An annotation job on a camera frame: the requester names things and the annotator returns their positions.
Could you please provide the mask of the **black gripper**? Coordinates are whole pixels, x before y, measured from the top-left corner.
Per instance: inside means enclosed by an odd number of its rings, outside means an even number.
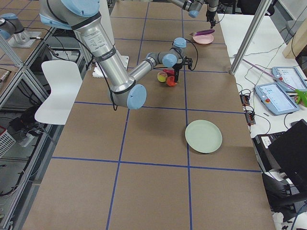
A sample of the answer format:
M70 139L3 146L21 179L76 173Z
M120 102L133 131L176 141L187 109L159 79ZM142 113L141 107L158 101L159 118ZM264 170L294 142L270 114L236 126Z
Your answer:
M187 66L189 70L193 71L193 60L189 57L184 57L181 63L177 63L174 65L174 82L178 82L179 80L179 72L184 67Z
M206 18L207 18L207 22L210 22L211 24L211 29L215 27L215 22L216 22L215 16L216 16L216 11L207 10Z

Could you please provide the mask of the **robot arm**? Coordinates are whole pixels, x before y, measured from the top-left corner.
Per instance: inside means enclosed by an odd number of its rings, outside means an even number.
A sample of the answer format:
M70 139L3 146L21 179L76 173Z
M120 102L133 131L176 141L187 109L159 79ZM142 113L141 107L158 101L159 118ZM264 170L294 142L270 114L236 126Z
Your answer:
M202 6L207 5L206 21L210 23L210 28L213 29L216 25L216 12L218 8L218 0L168 0L168 2L180 7L181 9L187 11L189 16L196 18Z
M167 52L152 52L133 70L127 71L115 45L101 24L98 0L41 0L41 22L55 28L73 30L83 39L111 81L109 98L113 105L128 109L141 108L147 97L146 88L137 82L156 65L171 68L184 61L186 40L178 37Z

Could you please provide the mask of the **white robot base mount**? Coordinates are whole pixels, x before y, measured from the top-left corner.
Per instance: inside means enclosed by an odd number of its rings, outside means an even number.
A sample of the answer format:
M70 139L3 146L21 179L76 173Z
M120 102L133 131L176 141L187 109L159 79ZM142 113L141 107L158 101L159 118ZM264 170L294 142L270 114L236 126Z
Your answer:
M113 30L112 30L112 25L111 25L111 20L110 20L110 13L109 13L109 8L107 4L107 0L101 0L100 1L100 8L99 11L101 13L101 25L103 29L106 32L106 35L108 36L111 46L115 46L115 40L113 36ZM129 56L124 56L121 55L120 52L116 49L117 56L119 57L122 66L125 68L125 70L128 67L129 63ZM107 78L108 74L111 73L117 73L118 72L118 65L119 61L110 61L108 65L104 65L102 67L102 70L100 69L99 66L100 63L96 62L95 63L95 68L93 70L93 77L95 78Z

